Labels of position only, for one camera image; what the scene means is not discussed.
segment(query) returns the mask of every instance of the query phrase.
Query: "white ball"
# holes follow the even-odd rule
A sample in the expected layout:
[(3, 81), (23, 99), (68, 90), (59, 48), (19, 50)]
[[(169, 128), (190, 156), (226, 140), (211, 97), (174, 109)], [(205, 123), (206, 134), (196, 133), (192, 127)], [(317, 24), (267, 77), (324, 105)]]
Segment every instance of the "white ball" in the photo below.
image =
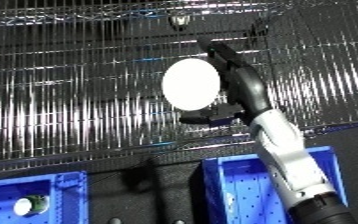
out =
[(165, 98), (176, 108), (200, 110), (214, 102), (220, 90), (216, 69), (206, 61), (189, 58), (172, 65), (162, 80)]

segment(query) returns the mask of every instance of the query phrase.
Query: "blue bin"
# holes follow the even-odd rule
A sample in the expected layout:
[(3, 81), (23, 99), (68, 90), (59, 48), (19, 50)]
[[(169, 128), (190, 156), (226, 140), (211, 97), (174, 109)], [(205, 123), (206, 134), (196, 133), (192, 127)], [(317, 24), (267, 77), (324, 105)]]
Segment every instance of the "blue bin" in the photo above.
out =
[[(333, 149), (308, 151), (347, 204)], [(206, 159), (203, 170), (211, 224), (292, 223), (257, 155)]]
[[(0, 224), (87, 224), (87, 194), (84, 172), (0, 180)], [(28, 195), (49, 196), (49, 208), (41, 214), (17, 215), (15, 203)]]

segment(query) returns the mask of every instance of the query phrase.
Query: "wire rack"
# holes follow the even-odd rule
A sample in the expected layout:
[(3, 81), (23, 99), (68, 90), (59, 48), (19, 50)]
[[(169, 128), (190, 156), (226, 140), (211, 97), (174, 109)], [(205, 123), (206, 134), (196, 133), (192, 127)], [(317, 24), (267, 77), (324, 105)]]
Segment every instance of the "wire rack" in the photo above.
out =
[(0, 0), (0, 170), (247, 144), (238, 123), (180, 124), (163, 97), (171, 64), (206, 57), (204, 35), (301, 128), (358, 122), (358, 0)]

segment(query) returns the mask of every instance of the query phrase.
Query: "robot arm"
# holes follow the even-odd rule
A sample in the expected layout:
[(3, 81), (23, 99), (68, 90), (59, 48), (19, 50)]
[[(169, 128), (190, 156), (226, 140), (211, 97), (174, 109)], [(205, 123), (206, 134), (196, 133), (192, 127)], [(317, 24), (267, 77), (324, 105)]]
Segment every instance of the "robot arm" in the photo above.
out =
[(293, 221), (297, 224), (356, 223), (305, 150), (300, 130), (271, 106), (266, 86), (255, 68), (223, 42), (201, 38), (198, 43), (219, 71), (228, 103), (243, 108), (243, 115), (237, 113), (236, 117), (250, 126), (258, 145), (257, 154)]

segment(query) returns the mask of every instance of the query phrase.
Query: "black surface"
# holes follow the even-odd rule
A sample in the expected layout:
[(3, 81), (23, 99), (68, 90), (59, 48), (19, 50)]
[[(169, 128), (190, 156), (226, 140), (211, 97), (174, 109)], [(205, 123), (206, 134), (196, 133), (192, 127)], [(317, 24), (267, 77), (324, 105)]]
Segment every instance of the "black surface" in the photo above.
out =
[[(320, 136), (308, 146), (336, 148), (351, 211), (358, 221), (358, 128)], [(90, 171), (91, 223), (107, 223), (112, 217), (123, 223), (208, 223), (204, 186), (199, 159), (236, 154), (234, 149), (178, 152), (146, 158), (121, 159), (0, 173), (2, 177), (27, 176), (48, 172), (85, 169)], [(238, 153), (249, 153), (249, 150)]]

